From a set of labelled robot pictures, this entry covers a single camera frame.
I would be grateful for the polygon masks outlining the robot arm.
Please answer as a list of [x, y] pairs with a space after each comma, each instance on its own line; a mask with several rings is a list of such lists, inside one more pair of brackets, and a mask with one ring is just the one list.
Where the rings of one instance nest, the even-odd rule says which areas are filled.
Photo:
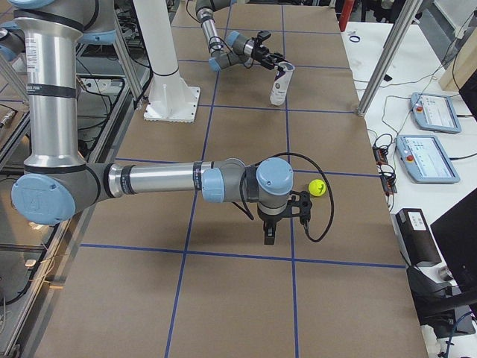
[[255, 37], [246, 37], [238, 31], [232, 31], [223, 40], [215, 27], [214, 12], [231, 7], [235, 1], [196, 1], [197, 20], [206, 37], [211, 69], [220, 72], [222, 69], [246, 64], [248, 60], [256, 61], [269, 70], [283, 70], [285, 58], [279, 52], [271, 52], [263, 42], [271, 37], [269, 31], [259, 31]]
[[[29, 221], [56, 225], [108, 198], [141, 192], [195, 190], [208, 202], [257, 203], [265, 245], [273, 245], [277, 222], [292, 216], [289, 198], [293, 170], [283, 159], [256, 166], [241, 160], [156, 166], [88, 164], [78, 149], [76, 52], [82, 43], [113, 43], [113, 1], [8, 1], [25, 35], [30, 104], [31, 155], [25, 174], [13, 185], [14, 207]], [[267, 31], [246, 38], [233, 31], [219, 37], [213, 14], [234, 1], [196, 1], [196, 14], [206, 37], [209, 65], [215, 70], [255, 60], [276, 70], [271, 103], [284, 103], [294, 71], [282, 54], [263, 46]], [[152, 71], [152, 102], [146, 119], [193, 122], [200, 88], [181, 78], [165, 1], [135, 1]]]

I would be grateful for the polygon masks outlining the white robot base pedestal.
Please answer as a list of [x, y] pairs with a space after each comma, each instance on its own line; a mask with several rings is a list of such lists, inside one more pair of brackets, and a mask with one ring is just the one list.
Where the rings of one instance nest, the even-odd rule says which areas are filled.
[[199, 87], [182, 79], [166, 1], [135, 1], [153, 79], [144, 118], [148, 121], [193, 122], [200, 97]]

